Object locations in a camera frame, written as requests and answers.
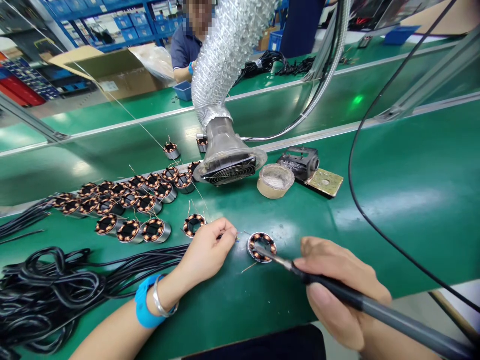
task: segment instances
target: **extractor fan grille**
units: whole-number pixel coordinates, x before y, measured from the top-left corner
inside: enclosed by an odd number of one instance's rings
[[[209,171],[202,178],[212,185],[220,186],[234,183],[252,176],[257,170],[257,159],[252,156],[237,162],[230,162]]]

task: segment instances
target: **silver bangle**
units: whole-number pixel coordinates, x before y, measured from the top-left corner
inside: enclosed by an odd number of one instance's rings
[[[164,318],[169,318],[173,314],[175,314],[179,309],[180,301],[175,305],[172,313],[165,311],[159,299],[159,280],[162,276],[163,275],[160,275],[155,280],[155,286],[153,287],[153,300],[155,301],[155,306],[158,308],[158,312],[160,313],[160,315],[163,316]]]

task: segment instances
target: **hand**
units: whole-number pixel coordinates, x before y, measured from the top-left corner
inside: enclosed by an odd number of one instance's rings
[[[389,305],[392,296],[377,279],[375,270],[355,255],[332,241],[318,237],[301,240],[303,258],[294,261],[300,270],[337,279],[359,292]],[[344,305],[328,289],[318,283],[307,286],[307,297],[318,320],[342,345],[361,351],[375,319]]]
[[[222,268],[237,240],[237,229],[222,217],[202,226],[177,269],[191,281],[192,287],[214,277]]]

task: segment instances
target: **blue wristband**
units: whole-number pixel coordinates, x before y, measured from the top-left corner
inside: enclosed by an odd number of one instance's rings
[[[162,280],[165,276],[163,275],[153,275],[147,278],[144,282],[141,283],[140,287],[136,291],[135,294],[135,302],[136,302],[136,317],[138,322],[147,329],[152,329],[158,327],[162,324],[166,317],[163,316],[155,316],[153,315],[147,306],[147,293],[149,292],[150,287],[155,284],[157,278],[159,281]]]

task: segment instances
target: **green light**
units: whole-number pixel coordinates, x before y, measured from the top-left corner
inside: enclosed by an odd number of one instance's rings
[[[362,95],[358,95],[356,98],[353,99],[353,104],[358,105],[363,101],[364,97]]]

